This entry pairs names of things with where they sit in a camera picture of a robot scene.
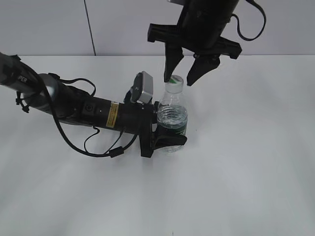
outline yellow warning label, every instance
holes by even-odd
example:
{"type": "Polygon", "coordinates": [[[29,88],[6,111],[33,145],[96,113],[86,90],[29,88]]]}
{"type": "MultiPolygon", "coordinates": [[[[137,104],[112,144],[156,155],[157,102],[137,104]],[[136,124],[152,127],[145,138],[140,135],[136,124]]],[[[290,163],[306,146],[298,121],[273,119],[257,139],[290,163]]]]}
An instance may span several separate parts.
{"type": "Polygon", "coordinates": [[[119,107],[119,103],[118,102],[112,102],[110,104],[110,110],[109,110],[109,113],[108,113],[106,127],[114,128],[115,122],[116,122],[116,118],[117,118],[117,113],[118,113],[118,107],[119,107]]]}

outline bottle cap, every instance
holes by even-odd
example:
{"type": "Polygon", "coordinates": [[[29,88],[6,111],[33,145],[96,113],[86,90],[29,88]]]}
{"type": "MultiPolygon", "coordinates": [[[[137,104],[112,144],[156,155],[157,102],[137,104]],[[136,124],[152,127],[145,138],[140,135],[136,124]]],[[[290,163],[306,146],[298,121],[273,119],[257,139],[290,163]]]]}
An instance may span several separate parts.
{"type": "Polygon", "coordinates": [[[179,93],[183,91],[184,80],[178,75],[172,75],[169,82],[165,84],[165,90],[170,93],[179,93]]]}

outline clear plastic bottle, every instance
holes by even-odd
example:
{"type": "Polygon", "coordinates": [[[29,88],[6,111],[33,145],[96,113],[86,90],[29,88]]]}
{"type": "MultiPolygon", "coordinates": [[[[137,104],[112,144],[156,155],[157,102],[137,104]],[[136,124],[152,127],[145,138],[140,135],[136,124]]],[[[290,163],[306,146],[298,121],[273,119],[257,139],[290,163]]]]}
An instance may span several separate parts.
{"type": "MultiPolygon", "coordinates": [[[[165,93],[159,102],[157,110],[157,124],[169,129],[171,132],[185,135],[188,114],[183,96],[184,80],[177,75],[172,75],[165,84],[165,93]]],[[[163,152],[175,152],[183,146],[170,146],[160,148],[163,152]]]]}

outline water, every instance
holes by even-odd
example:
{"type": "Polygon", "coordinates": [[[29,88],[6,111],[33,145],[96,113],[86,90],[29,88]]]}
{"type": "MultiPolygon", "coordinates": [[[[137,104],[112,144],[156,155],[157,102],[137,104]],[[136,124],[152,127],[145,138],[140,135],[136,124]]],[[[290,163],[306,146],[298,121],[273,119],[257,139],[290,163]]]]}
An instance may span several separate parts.
{"type": "MultiPolygon", "coordinates": [[[[157,124],[164,128],[171,129],[172,132],[185,135],[187,126],[187,110],[183,106],[161,106],[157,112],[157,124]]],[[[163,147],[160,150],[164,152],[175,152],[183,146],[163,147]]]]}

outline white wall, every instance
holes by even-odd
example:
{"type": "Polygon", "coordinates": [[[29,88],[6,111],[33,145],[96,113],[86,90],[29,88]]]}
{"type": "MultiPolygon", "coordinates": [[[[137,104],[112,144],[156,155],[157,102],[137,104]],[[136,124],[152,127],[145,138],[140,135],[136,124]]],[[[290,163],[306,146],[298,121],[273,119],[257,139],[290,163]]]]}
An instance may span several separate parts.
{"type": "Polygon", "coordinates": [[[0,52],[92,55],[83,0],[1,0],[0,52]]]}
{"type": "MultiPolygon", "coordinates": [[[[314,0],[257,0],[267,14],[265,33],[242,41],[236,20],[223,36],[241,42],[243,54],[315,54],[314,0]]],[[[175,24],[182,7],[166,0],[87,0],[97,55],[163,55],[147,42],[150,23],[175,24]]],[[[235,13],[245,36],[255,36],[262,16],[240,0],[235,13]]],[[[84,0],[10,0],[0,3],[0,51],[22,55],[92,55],[84,0]]]]}

